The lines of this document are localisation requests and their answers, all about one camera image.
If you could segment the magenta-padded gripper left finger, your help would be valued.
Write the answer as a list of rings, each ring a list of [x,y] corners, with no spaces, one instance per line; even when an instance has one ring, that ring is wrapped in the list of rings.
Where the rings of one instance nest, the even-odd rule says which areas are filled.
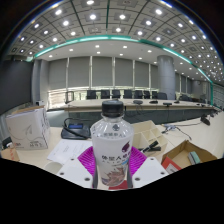
[[[93,147],[87,148],[77,158],[69,159],[57,172],[57,176],[84,188],[96,188],[98,172]]]

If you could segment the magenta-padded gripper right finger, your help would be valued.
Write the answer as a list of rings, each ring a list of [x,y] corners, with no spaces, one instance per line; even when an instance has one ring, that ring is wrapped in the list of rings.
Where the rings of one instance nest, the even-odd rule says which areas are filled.
[[[136,148],[131,149],[127,171],[129,188],[140,188],[167,175],[155,157],[147,157]]]

